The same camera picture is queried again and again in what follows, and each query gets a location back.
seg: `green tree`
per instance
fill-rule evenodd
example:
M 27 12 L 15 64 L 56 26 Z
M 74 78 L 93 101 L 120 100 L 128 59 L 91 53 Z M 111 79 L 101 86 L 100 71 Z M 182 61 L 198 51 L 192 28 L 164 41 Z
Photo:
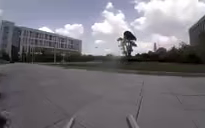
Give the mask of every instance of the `green tree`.
M 130 31 L 125 31 L 123 37 L 117 39 L 120 43 L 119 47 L 121 47 L 122 53 L 126 57 L 132 56 L 133 47 L 137 47 L 135 43 L 136 40 L 136 37 Z

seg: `grass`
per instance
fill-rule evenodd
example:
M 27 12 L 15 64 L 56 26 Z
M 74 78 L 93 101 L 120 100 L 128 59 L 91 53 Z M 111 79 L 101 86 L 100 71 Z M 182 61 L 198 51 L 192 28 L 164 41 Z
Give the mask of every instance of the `grass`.
M 109 63 L 68 63 L 60 64 L 65 68 L 80 68 L 92 70 L 127 70 L 134 72 L 175 72 L 175 73 L 205 73 L 205 65 L 193 64 L 177 64 L 177 63 L 158 63 L 158 62 L 141 62 L 118 64 L 115 62 Z

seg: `asphalt road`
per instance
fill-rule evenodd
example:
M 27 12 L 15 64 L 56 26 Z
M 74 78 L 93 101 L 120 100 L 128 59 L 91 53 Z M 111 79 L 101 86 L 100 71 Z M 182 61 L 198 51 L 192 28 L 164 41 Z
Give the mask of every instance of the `asphalt road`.
M 118 74 L 34 64 L 0 66 L 0 107 L 14 128 L 205 128 L 205 78 Z

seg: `white building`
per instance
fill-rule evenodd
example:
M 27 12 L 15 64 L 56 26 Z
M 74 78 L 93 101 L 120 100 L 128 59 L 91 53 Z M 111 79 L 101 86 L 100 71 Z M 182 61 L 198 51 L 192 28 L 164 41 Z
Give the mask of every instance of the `white building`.
M 205 33 L 205 15 L 189 29 L 191 45 L 203 43 L 201 41 L 202 32 Z
M 13 54 L 18 54 L 22 59 L 24 54 L 41 54 L 42 51 L 56 54 L 81 53 L 81 49 L 82 41 L 79 39 L 0 21 L 0 56 L 6 53 L 13 58 Z

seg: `sky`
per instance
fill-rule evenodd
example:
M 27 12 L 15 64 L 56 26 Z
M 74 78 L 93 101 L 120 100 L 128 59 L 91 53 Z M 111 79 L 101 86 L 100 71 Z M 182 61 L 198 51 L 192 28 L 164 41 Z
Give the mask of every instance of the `sky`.
M 120 55 L 117 38 L 137 37 L 134 53 L 189 44 L 205 0 L 0 0 L 0 19 L 82 40 L 83 54 Z

